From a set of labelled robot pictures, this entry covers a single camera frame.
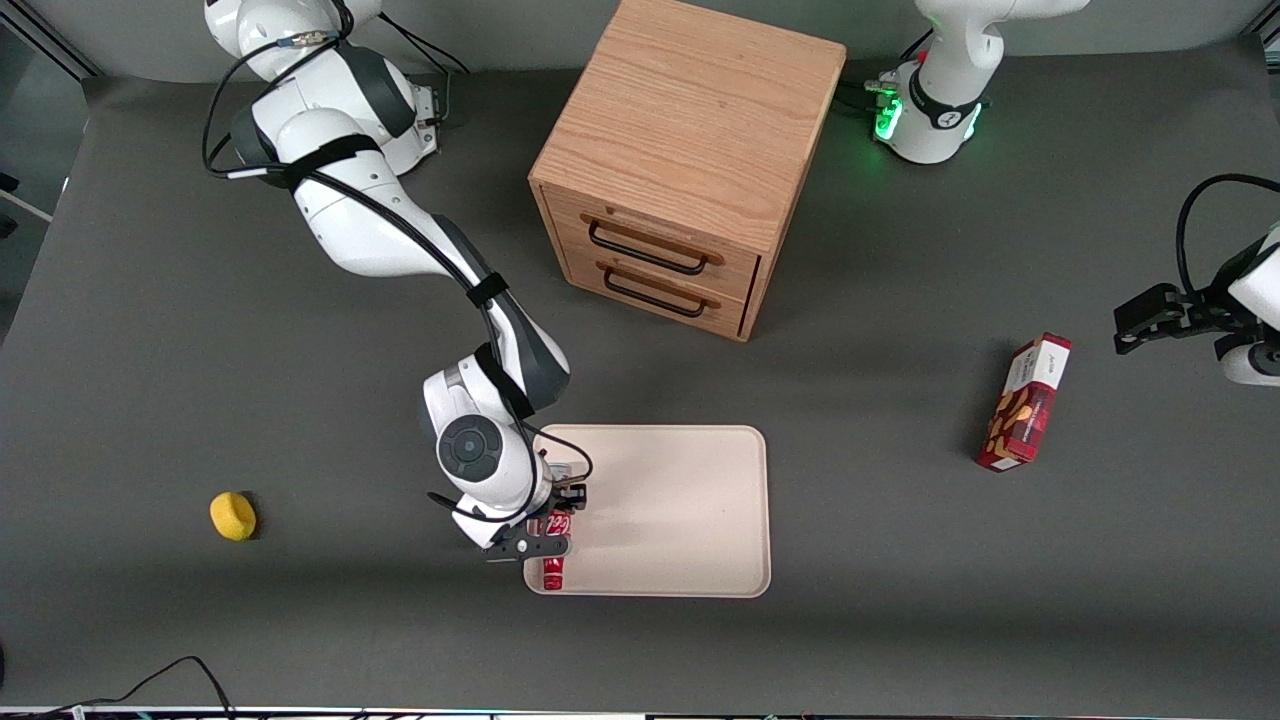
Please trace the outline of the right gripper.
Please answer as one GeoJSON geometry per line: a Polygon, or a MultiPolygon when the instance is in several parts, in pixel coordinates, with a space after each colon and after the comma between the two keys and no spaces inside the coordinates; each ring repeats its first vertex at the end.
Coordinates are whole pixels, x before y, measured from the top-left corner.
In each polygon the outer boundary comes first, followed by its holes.
{"type": "Polygon", "coordinates": [[[524,562],[563,557],[571,551],[571,527],[588,503],[588,486],[579,483],[577,462],[541,460],[541,479],[526,518],[513,536],[485,548],[485,562],[524,562]]]}

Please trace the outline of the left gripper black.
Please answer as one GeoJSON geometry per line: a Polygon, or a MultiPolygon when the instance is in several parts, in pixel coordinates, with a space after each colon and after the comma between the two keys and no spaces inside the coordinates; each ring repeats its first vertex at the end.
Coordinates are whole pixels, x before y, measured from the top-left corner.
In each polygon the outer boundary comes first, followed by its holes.
{"type": "Polygon", "coordinates": [[[1247,336],[1247,310],[1226,290],[1207,286],[1183,296],[1171,283],[1157,283],[1114,309],[1114,348],[1124,356],[1157,340],[1219,333],[1247,336]]]}

